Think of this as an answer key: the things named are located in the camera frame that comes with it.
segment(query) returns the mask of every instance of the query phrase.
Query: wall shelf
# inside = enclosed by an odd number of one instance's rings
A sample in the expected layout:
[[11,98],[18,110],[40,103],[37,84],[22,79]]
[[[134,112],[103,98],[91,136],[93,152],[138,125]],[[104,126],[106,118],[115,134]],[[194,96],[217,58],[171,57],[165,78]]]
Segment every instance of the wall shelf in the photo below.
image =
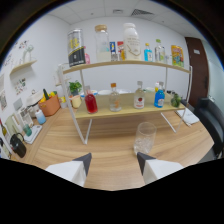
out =
[[36,61],[37,61],[37,60],[34,60],[34,61],[26,62],[26,63],[24,63],[24,64],[15,66],[15,67],[12,69],[10,75],[11,75],[12,73],[14,73],[14,72],[19,71],[20,69],[23,69],[23,68],[25,68],[25,67],[31,66],[31,65],[32,65],[33,63],[35,63]]
[[168,65],[168,64],[163,64],[163,63],[158,63],[158,62],[148,62],[148,61],[137,61],[137,60],[125,60],[125,61],[111,61],[111,62],[100,62],[100,63],[95,63],[95,64],[82,64],[82,65],[76,65],[71,67],[70,69],[64,70],[63,74],[68,74],[70,72],[75,72],[79,70],[84,70],[84,69],[89,69],[89,68],[96,68],[96,67],[101,67],[101,66],[109,66],[109,65],[153,65],[153,66],[159,66],[159,67],[165,67],[165,68],[172,68],[175,70],[179,70],[182,72],[186,72],[188,74],[191,73],[191,71],[186,70],[184,68],[178,67],[178,66],[173,66],[173,65]]
[[134,108],[134,93],[120,94],[122,109],[118,112],[112,112],[109,109],[109,95],[96,95],[98,112],[89,114],[86,109],[85,101],[83,100],[78,110],[75,113],[76,119],[98,119],[108,117],[120,117],[128,115],[140,115],[144,113],[158,113],[165,111],[175,111],[184,109],[184,105],[180,104],[179,108],[170,105],[171,96],[165,94],[164,105],[162,108],[154,106],[155,93],[145,93],[145,106],[142,109]]

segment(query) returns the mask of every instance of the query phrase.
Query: orange box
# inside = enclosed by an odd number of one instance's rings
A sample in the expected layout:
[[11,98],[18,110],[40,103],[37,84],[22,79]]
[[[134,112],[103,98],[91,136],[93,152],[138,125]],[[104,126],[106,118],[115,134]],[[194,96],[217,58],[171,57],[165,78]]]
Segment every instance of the orange box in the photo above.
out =
[[43,103],[38,103],[38,105],[45,117],[54,115],[61,107],[57,94]]

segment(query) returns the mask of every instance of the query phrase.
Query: red bottle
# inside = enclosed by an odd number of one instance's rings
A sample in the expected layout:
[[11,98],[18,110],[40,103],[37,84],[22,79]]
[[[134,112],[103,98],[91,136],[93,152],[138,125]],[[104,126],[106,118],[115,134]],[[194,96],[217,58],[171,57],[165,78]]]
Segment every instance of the red bottle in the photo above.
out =
[[98,111],[96,98],[91,92],[90,86],[86,86],[85,91],[86,91],[86,96],[85,96],[86,109],[89,114],[94,114]]

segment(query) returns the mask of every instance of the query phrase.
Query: ceiling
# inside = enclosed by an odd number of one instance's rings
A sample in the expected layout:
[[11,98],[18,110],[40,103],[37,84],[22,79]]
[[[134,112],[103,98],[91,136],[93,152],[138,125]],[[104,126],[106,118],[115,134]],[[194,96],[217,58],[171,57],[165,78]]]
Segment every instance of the ceiling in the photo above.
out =
[[[114,10],[123,10],[123,12],[115,14]],[[48,14],[56,16],[69,24],[97,17],[125,16],[142,18],[169,27],[184,37],[206,40],[181,15],[150,0],[76,0],[58,7]]]

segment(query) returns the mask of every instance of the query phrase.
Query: dark door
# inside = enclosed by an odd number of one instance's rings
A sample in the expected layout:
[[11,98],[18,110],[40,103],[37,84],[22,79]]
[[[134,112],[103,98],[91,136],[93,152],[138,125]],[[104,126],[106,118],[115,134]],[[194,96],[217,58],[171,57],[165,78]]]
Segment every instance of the dark door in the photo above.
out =
[[200,39],[185,37],[190,65],[193,67],[193,78],[189,103],[195,107],[198,98],[207,97],[209,71],[207,56]]

